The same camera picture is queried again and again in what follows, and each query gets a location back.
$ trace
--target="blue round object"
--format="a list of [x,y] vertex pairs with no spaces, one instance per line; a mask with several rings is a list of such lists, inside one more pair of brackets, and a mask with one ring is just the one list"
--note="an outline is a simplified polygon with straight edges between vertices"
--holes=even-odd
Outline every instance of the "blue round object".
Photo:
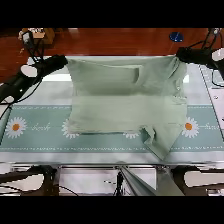
[[172,32],[170,34],[170,40],[174,42],[182,42],[184,39],[183,35],[180,32]]

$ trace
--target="daisy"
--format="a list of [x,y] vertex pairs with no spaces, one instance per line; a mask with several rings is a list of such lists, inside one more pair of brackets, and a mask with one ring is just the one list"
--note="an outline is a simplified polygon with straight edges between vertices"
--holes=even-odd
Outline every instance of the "daisy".
[[78,133],[74,133],[74,134],[71,134],[68,130],[68,119],[65,120],[65,122],[63,122],[63,125],[62,125],[62,131],[64,132],[63,135],[66,136],[66,138],[75,138],[75,137],[78,137],[79,134]]
[[139,136],[139,133],[133,133],[133,132],[124,132],[123,135],[125,135],[126,138],[136,138]]
[[195,121],[194,118],[188,117],[182,135],[185,135],[185,137],[194,138],[199,133],[198,129],[199,127],[197,121]]
[[26,121],[22,117],[11,119],[6,126],[6,135],[8,138],[17,138],[26,130]]

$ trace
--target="cloth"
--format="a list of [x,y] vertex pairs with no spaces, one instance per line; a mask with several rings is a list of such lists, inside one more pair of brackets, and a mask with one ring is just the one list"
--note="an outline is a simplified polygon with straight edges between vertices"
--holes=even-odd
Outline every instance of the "cloth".
[[186,121],[185,63],[175,56],[68,62],[74,85],[71,132],[145,129],[145,144],[166,157]]

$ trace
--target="white daisy flower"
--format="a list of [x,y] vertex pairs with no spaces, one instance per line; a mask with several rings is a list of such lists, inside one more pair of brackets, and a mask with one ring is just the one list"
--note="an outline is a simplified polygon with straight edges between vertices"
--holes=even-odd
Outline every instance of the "white daisy flower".
[[140,133],[133,133],[133,132],[124,132],[123,135],[125,135],[126,138],[136,138],[139,136]]
[[195,121],[194,118],[188,117],[182,135],[185,135],[185,137],[194,138],[199,133],[198,129],[199,127],[197,121]]
[[15,117],[11,119],[6,126],[6,135],[8,138],[17,138],[23,134],[23,131],[26,130],[26,121],[22,117]]
[[78,137],[79,134],[78,133],[70,133],[69,130],[68,130],[68,119],[65,120],[65,122],[63,122],[63,125],[62,125],[62,131],[64,132],[63,135],[66,136],[66,138],[75,138],[75,137]]

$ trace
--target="wooden floor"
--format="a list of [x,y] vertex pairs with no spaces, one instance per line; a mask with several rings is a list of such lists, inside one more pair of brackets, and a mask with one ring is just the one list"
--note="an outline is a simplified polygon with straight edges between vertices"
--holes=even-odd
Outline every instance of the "wooden floor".
[[[0,31],[0,82],[15,75],[29,57],[21,52],[18,40],[20,29]],[[69,28],[57,33],[53,45],[45,50],[46,56],[64,55],[170,55],[180,46],[189,46],[204,40],[207,28]],[[171,32],[181,32],[184,41],[174,43]]]

